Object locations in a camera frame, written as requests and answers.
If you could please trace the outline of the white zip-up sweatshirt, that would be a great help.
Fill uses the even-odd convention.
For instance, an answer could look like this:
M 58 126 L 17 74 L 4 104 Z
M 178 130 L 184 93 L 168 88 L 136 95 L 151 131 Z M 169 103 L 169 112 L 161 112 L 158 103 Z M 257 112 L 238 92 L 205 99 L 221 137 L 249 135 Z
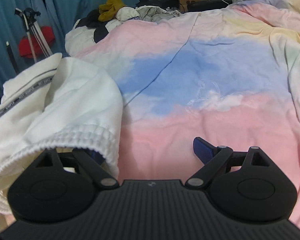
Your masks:
M 100 67 L 57 53 L 4 83 L 0 104 L 0 213 L 8 188 L 48 148 L 98 152 L 119 174 L 123 101 Z

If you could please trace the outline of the pastel tie-dye duvet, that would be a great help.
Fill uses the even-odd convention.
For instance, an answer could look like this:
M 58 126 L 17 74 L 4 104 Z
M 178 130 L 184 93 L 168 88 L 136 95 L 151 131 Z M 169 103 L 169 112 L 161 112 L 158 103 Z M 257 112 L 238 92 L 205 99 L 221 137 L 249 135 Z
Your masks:
M 124 99 L 119 180 L 189 178 L 193 140 L 258 146 L 294 183 L 300 228 L 300 13 L 260 2 L 128 20 L 76 56 Z

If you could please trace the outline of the white puffy jacket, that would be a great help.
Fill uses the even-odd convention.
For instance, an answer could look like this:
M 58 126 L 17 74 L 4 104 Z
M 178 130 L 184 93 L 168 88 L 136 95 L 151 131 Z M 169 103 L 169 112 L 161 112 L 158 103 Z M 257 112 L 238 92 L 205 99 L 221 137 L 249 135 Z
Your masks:
M 84 49 L 97 44 L 123 22 L 114 19 L 106 22 L 105 26 L 97 28 L 88 28 L 82 23 L 84 23 L 84 19 L 77 20 L 71 31 L 65 36 L 65 50 L 70 56 L 76 56 Z

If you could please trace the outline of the red cloth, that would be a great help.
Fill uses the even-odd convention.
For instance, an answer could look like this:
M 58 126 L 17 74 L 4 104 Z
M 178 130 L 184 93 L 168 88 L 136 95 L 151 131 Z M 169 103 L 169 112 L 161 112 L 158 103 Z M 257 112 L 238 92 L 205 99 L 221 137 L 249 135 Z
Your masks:
M 53 44 L 53 42 L 55 41 L 53 29 L 49 26 L 43 26 L 40 29 L 43 33 L 44 38 L 46 39 L 47 44 L 49 46 L 51 46 Z M 43 55 L 43 51 L 40 48 L 40 45 L 39 45 L 38 41 L 36 40 L 35 36 L 31 34 L 30 37 L 31 37 L 31 41 L 32 41 L 34 52 L 35 52 L 36 56 Z M 24 36 L 20 40 L 20 42 L 18 44 L 18 50 L 19 50 L 20 57 L 25 57 L 28 59 L 33 58 L 29 40 L 26 36 Z

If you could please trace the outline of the black garment on pile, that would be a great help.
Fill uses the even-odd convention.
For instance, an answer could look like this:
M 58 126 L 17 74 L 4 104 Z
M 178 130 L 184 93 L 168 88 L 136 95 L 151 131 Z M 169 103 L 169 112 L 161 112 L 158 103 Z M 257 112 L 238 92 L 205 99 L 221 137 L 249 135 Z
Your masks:
M 108 21 L 101 22 L 98 19 L 99 16 L 98 9 L 92 10 L 85 18 L 80 19 L 75 26 L 75 28 L 87 27 L 89 30 L 94 29 L 93 39 L 95 43 L 100 42 L 109 34 L 109 30 L 106 28 Z

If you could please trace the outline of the mustard yellow garment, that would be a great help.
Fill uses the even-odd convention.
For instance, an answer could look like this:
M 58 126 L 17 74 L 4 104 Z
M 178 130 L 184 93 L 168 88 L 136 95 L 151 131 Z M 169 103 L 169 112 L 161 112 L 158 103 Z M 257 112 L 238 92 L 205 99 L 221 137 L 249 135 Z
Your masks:
M 98 12 L 100 14 L 98 20 L 100 22 L 112 20 L 117 12 L 124 6 L 125 4 L 122 0 L 107 0 L 105 4 L 98 6 Z

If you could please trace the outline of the grey crumpled garment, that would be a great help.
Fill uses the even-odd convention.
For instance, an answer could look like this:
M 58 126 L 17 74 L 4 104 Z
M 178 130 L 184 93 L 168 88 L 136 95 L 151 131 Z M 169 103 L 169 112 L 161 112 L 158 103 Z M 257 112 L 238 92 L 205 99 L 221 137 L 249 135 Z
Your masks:
M 152 5 L 144 5 L 137 8 L 123 7 L 117 13 L 115 18 L 121 22 L 128 20 L 141 20 L 146 22 L 159 23 L 161 20 L 170 20 L 181 16 L 178 10 L 162 9 Z

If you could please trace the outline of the black sofa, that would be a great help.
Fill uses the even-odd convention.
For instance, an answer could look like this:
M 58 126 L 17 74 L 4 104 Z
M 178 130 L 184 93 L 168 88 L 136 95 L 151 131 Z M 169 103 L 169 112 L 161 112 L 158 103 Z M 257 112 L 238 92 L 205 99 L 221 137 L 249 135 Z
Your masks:
M 207 0 L 191 5 L 190 12 L 223 9 L 230 4 L 232 4 L 232 0 Z M 177 8 L 180 6 L 179 0 L 139 0 L 139 2 L 136 3 L 136 7 L 141 7 L 144 5 L 153 5 L 161 7 L 162 9 Z

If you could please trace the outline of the silver tripod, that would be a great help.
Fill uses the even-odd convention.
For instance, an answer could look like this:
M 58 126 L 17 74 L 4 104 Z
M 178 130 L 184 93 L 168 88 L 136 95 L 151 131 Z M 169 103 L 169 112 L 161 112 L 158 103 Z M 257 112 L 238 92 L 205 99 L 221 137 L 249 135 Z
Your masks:
M 19 8 L 15 8 L 14 14 L 19 16 L 24 24 L 26 30 L 27 40 L 29 42 L 30 51 L 34 63 L 38 62 L 38 53 L 35 51 L 34 42 L 32 37 L 37 41 L 38 46 L 43 53 L 43 55 L 47 58 L 52 55 L 52 50 L 50 48 L 49 43 L 47 42 L 46 37 L 44 36 L 41 27 L 37 22 L 37 18 L 41 16 L 39 11 L 35 11 L 32 8 L 26 8 L 21 10 Z

